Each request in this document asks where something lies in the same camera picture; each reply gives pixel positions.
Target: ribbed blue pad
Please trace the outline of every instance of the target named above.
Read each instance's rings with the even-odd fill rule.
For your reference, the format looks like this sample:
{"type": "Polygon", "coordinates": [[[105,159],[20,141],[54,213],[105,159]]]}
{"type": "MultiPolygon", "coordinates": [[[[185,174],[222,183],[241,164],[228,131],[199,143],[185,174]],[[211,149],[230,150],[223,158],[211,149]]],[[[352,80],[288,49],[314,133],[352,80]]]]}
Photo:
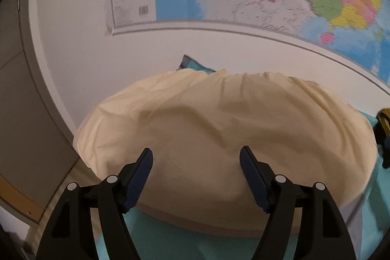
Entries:
{"type": "Polygon", "coordinates": [[[245,148],[240,151],[240,165],[256,204],[267,211],[270,207],[267,184],[245,148]]]}
{"type": "Polygon", "coordinates": [[[137,204],[152,166],[153,153],[148,150],[127,184],[126,201],[123,203],[123,207],[127,212],[137,204]]]}

